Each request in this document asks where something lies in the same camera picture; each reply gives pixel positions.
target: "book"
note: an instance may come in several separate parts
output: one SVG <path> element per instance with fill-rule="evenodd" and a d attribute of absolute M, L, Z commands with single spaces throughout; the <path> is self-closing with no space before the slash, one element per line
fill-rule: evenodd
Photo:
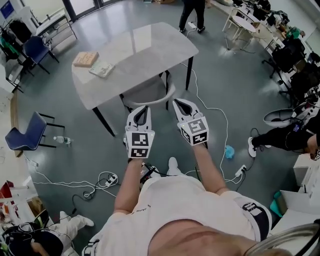
<path fill-rule="evenodd" d="M 75 57 L 73 65 L 75 67 L 90 68 L 98 57 L 99 53 L 97 51 L 81 51 Z"/>
<path fill-rule="evenodd" d="M 89 72 L 100 78 L 106 78 L 114 68 L 114 65 L 98 59 L 89 69 Z"/>

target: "gray floor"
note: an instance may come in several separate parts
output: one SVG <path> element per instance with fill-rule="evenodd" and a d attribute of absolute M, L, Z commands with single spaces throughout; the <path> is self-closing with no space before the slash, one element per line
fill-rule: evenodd
<path fill-rule="evenodd" d="M 102 104 L 100 110 L 112 125 L 117 137 L 113 138 L 105 130 L 92 111 L 86 110 L 81 103 L 73 85 L 71 65 L 79 51 L 94 51 L 100 45 L 109 42 L 115 35 L 150 23 L 167 22 L 177 27 L 183 6 L 179 1 L 170 5 L 157 3 L 144 4 L 138 0 L 124 0 L 81 18 L 73 25 L 78 41 L 73 47 L 58 55 L 60 64 L 49 56 L 43 65 L 50 75 L 35 67 L 35 77 L 25 77 L 24 94 L 18 95 L 19 126 L 24 131 L 33 111 L 52 115 L 61 128 L 48 127 L 45 131 L 45 142 L 54 144 L 53 136 L 64 134 L 74 140 L 71 147 L 64 145 L 58 148 L 39 147 L 36 151 L 25 152 L 31 160 L 39 163 L 38 170 L 46 174 L 53 182 L 98 181 L 103 171 L 116 173 L 120 181 L 127 164 L 126 149 L 122 135 L 127 120 L 127 111 L 118 97 Z M 195 56 L 193 69 L 197 75 L 199 95 L 208 107 L 224 110 L 228 121 L 227 144 L 235 149 L 233 159 L 224 159 L 225 177 L 231 179 L 235 172 L 245 164 L 249 167 L 252 158 L 248 155 L 247 140 L 253 127 L 261 133 L 269 130 L 263 123 L 266 113 L 288 106 L 288 101 L 278 94 L 277 83 L 269 79 L 271 68 L 261 64 L 268 58 L 264 49 L 256 42 L 247 48 L 248 51 L 226 52 L 222 28 L 226 16 L 215 8 L 205 11 L 206 31 L 199 35 L 194 32 L 190 40 L 199 49 Z M 189 91 L 185 91 L 187 69 L 178 65 L 170 70 L 175 86 L 176 97 L 195 102 L 206 116 L 210 127 L 209 151 L 216 165 L 219 166 L 224 153 L 226 138 L 226 120 L 217 110 L 206 110 L 196 98 L 195 77 L 192 75 Z M 194 169 L 195 158 L 190 146 L 176 131 L 176 119 L 173 108 L 169 111 L 163 106 L 152 108 L 152 126 L 156 137 L 148 161 L 161 172 L 168 169 L 168 159 L 177 158 L 182 172 Z M 297 154 L 277 148 L 258 152 L 254 166 L 247 173 L 246 180 L 239 189 L 245 196 L 269 206 L 274 192 L 279 189 L 291 190 L 294 187 L 292 167 Z M 35 182 L 45 179 L 33 172 Z M 237 185 L 228 183 L 230 189 Z M 59 211 L 70 213 L 73 210 L 71 198 L 74 193 L 82 194 L 82 188 L 68 188 L 57 185 L 36 185 L 45 207 L 51 217 L 58 220 Z M 118 187 L 110 188 L 116 194 Z M 94 235 L 113 211 L 114 198 L 99 191 L 94 200 L 83 202 L 75 199 L 78 213 L 95 222 L 94 228 L 81 231 L 74 241 L 76 249 L 83 248 L 88 239 Z"/>

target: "door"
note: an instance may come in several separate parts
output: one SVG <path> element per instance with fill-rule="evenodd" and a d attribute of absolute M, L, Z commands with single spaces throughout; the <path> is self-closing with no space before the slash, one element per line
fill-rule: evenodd
<path fill-rule="evenodd" d="M 62 0 L 64 6 L 69 13 L 71 20 L 81 18 L 95 10 L 98 10 L 104 6 L 113 4 L 120 0 Z"/>

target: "black and white marker cube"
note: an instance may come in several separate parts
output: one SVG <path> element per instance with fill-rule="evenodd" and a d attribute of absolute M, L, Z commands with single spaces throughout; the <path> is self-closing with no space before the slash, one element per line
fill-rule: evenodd
<path fill-rule="evenodd" d="M 203 116 L 188 122 L 179 123 L 181 135 L 191 146 L 207 142 L 209 140 L 209 127 Z"/>
<path fill-rule="evenodd" d="M 148 158 L 152 142 L 155 137 L 154 131 L 126 131 L 126 151 L 129 158 Z"/>

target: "plastic water bottle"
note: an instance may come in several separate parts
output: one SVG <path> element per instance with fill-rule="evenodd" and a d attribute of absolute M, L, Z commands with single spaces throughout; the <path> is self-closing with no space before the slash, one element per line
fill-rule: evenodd
<path fill-rule="evenodd" d="M 61 143 L 61 144 L 71 144 L 71 139 L 68 138 L 68 137 L 64 137 L 64 136 L 55 136 L 53 137 L 53 139 L 58 142 L 58 143 Z"/>

